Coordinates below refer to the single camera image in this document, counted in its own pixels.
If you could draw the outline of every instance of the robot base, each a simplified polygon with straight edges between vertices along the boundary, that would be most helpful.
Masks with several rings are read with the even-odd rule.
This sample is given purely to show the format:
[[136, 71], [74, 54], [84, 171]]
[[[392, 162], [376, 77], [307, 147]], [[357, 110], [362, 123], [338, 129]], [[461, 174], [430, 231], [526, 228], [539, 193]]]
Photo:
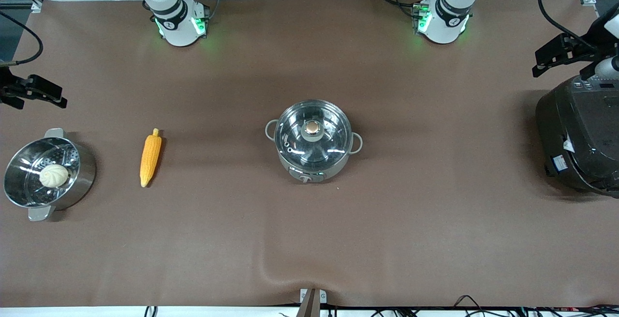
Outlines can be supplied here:
[[425, 17], [422, 16], [423, 18], [421, 19], [413, 21], [413, 23], [415, 23], [416, 31], [419, 34], [426, 35], [430, 41], [438, 44], [448, 44], [455, 41], [458, 35], [466, 28], [466, 22], [469, 20], [468, 15], [462, 22], [459, 19], [455, 19], [455, 22], [460, 23], [455, 27], [451, 27], [447, 25], [451, 21], [446, 23], [438, 16], [436, 0], [424, 0], [420, 4], [422, 6], [427, 5], [426, 15]]
[[195, 0], [183, 0], [187, 4], [188, 13], [176, 26], [175, 30], [169, 30], [165, 25], [159, 26], [159, 34], [173, 46], [189, 46], [197, 39], [206, 37], [208, 29], [209, 10], [203, 4]]

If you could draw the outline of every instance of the white label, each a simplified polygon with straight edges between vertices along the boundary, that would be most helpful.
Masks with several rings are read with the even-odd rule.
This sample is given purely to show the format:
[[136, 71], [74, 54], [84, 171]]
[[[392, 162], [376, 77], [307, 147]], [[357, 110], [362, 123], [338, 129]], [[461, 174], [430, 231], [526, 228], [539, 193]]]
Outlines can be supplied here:
[[555, 168], [558, 172], [563, 171], [564, 169], [568, 169], [568, 164], [565, 162], [563, 155], [553, 157], [552, 161], [553, 163], [555, 163]]

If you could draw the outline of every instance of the table surface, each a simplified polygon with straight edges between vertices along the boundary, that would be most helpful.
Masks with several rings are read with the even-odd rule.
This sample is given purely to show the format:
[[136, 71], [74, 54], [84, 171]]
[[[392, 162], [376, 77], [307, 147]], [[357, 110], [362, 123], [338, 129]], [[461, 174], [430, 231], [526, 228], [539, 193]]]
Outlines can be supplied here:
[[[583, 33], [578, 0], [545, 0]], [[487, 306], [619, 301], [619, 203], [544, 175], [537, 100], [584, 65], [531, 76], [557, 35], [535, 0], [478, 0], [451, 45], [381, 0], [222, 1], [174, 48], [138, 1], [53, 2], [44, 54], [14, 73], [63, 87], [62, 110], [0, 107], [0, 165], [62, 127], [91, 149], [87, 196], [31, 223], [0, 202], [0, 304]], [[24, 36], [18, 56], [36, 49]], [[303, 99], [340, 106], [363, 150], [322, 184], [290, 178], [263, 129]], [[146, 189], [153, 127], [165, 139]]]

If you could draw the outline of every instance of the open pot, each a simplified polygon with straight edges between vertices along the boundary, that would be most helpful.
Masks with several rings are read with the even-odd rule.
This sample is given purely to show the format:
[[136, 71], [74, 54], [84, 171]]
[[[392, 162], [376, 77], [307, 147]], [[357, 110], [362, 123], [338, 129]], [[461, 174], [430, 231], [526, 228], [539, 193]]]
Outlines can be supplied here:
[[[276, 123], [275, 133], [269, 127]], [[363, 139], [352, 132], [349, 119], [336, 105], [314, 99], [296, 103], [265, 127], [276, 144], [283, 167], [297, 180], [321, 182], [338, 174], [352, 154], [361, 151]], [[352, 151], [354, 137], [359, 147]]]
[[[64, 178], [54, 186], [42, 181], [42, 172], [51, 165], [64, 171]], [[4, 192], [11, 202], [28, 209], [31, 221], [38, 222], [79, 201], [90, 189], [95, 170], [90, 152], [65, 138], [64, 130], [50, 129], [43, 139], [13, 156], [4, 174]]]

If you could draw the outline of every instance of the yellow corn cob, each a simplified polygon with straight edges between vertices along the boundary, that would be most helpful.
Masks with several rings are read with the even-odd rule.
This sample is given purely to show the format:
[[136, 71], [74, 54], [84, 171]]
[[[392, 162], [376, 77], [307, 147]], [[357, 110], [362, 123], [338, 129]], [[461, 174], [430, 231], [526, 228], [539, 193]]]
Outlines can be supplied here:
[[153, 134], [147, 136], [146, 141], [144, 141], [142, 163], [140, 164], [140, 183], [142, 187], [146, 187], [150, 178], [153, 178], [153, 174], [155, 174], [159, 150], [161, 150], [161, 137], [159, 136], [159, 130], [153, 129]]

